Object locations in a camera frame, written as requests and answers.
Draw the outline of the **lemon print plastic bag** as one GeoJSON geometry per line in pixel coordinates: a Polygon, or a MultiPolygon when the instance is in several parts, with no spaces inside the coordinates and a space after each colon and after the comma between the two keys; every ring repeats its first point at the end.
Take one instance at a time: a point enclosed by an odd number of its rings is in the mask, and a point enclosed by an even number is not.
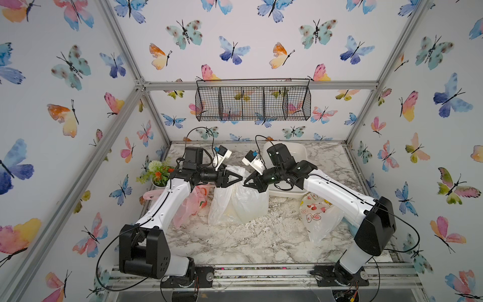
{"type": "Polygon", "coordinates": [[[228,171],[243,177],[243,180],[228,188],[216,187],[208,214],[208,224],[241,225],[268,214],[269,193],[243,186],[250,173],[240,166],[228,166],[228,171]]]}

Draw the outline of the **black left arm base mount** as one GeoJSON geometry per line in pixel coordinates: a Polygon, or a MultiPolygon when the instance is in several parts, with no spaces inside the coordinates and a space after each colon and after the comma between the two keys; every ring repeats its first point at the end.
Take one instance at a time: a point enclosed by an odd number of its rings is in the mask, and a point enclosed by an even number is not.
{"type": "Polygon", "coordinates": [[[164,276],[160,282],[163,289],[211,288],[215,278],[213,266],[197,266],[189,257],[187,272],[183,276],[164,276]]]}

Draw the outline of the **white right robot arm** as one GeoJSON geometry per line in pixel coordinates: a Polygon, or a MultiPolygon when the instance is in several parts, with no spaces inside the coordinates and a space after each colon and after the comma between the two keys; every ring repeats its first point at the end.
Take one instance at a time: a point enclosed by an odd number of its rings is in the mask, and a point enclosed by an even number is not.
{"type": "Polygon", "coordinates": [[[333,271],[340,284],[354,281],[367,261],[382,254],[396,231],[391,201],[363,195],[332,179],[316,165],[296,161],[283,143],[269,147],[267,154],[272,162],[270,168],[264,166],[254,151],[246,154],[242,162],[255,171],[247,177],[244,186],[263,193],[270,185],[285,181],[342,210],[358,230],[353,244],[339,258],[333,271]]]}

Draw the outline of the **clear white plastic bag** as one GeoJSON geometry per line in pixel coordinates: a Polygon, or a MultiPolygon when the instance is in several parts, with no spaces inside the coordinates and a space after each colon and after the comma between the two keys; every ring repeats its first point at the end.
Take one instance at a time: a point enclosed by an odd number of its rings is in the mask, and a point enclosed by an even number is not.
{"type": "Polygon", "coordinates": [[[314,245],[321,245],[344,217],[342,210],[313,193],[303,196],[299,212],[309,241],[314,245]]]}

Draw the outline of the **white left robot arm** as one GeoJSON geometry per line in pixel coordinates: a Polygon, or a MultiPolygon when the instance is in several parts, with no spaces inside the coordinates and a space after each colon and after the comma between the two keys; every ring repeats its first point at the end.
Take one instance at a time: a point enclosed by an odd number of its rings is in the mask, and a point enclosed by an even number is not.
{"type": "Polygon", "coordinates": [[[212,183],[227,188],[243,177],[226,170],[223,161],[231,156],[224,146],[215,148],[215,155],[203,162],[206,150],[187,147],[183,157],[170,173],[165,190],[141,219],[134,225],[125,225],[119,233],[119,270],[144,278],[174,279],[181,287],[190,287],[196,281],[193,259],[171,253],[165,230],[176,212],[199,184],[212,183]]]}

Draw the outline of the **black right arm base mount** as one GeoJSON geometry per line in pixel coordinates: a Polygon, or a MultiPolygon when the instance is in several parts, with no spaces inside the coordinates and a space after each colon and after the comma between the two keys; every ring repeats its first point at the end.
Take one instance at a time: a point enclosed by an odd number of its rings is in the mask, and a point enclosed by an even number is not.
{"type": "Polygon", "coordinates": [[[336,264],[316,265],[308,274],[316,279],[318,287],[368,286],[369,276],[364,269],[365,264],[355,274],[344,269],[339,261],[336,264]]]}

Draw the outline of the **pink plastic bag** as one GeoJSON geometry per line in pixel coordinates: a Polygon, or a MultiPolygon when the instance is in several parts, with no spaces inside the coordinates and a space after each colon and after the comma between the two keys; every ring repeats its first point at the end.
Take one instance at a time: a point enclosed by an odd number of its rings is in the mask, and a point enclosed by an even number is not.
{"type": "Polygon", "coordinates": [[[208,205],[212,185],[196,186],[188,193],[188,185],[166,187],[164,190],[153,190],[145,193],[145,200],[151,199],[152,206],[138,223],[147,229],[158,227],[167,230],[173,223],[176,229],[187,223],[208,205]]]}

